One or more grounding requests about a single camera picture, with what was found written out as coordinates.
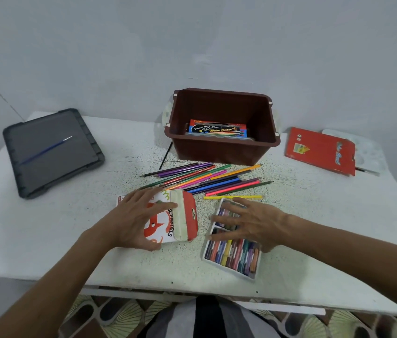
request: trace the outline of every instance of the white paint palette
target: white paint palette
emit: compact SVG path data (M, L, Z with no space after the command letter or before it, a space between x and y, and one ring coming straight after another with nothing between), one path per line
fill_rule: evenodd
M333 129L322 130L323 134L350 140L355 144L355 167L377 175L388 170L386 158L379 143L362 136L344 133Z

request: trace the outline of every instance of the brown plastic bin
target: brown plastic bin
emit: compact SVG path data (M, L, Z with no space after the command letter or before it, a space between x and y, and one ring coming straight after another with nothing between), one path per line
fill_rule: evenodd
M246 124L255 139L185 135L191 119ZM181 160L252 166L270 147L280 144L266 95L206 89L183 89L174 93L170 123L164 133L172 139Z

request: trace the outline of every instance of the pink pencil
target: pink pencil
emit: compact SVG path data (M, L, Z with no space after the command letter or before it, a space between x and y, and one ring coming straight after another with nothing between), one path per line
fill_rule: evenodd
M210 176L197 179L197 180L192 181L192 182L190 182L189 184L186 184L186 185L182 185L180 188L187 188L187 187L189 187L189 186L191 186L191 185L198 184L199 182L208 180L209 178L216 177L216 176L218 176L218 175L225 174L225 173L226 173L226 170L224 169L223 171L218 171L218 172L216 172L216 173L214 173L214 174L211 174Z

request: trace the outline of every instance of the person's right hand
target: person's right hand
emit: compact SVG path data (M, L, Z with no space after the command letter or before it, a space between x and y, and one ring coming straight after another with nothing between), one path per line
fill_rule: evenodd
M240 217L212 216L212 220L225 224L237 225L238 229L226 233L215 233L208 238L211 241L227 241L245 238L261 244L262 252L269 252L275 246L284 244L286 220L288 214L280 209L243 198L233 198L240 206L224 203L223 209L234 212Z

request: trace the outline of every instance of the hand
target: hand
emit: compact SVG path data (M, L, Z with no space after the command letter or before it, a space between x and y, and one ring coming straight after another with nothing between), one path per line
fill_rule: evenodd
M272 205L243 198L236 197L233 198L233 201L246 208L228 202L222 204L222 208L234 212L240 217L212 216L212 220L226 225L237 225L238 229L210 235L211 241L246 238L261 244L262 252L269 252L275 246L284 244L283 230L288 214Z
M170 202L158 203L148 208L148 201L161 191L161 187L154 187L128 193L122 202L98 221L92 229L95 229L98 235L106 240L109 249L114 247L148 251L161 249L160 243L149 241L144 236L144 226L150 217L178 206Z

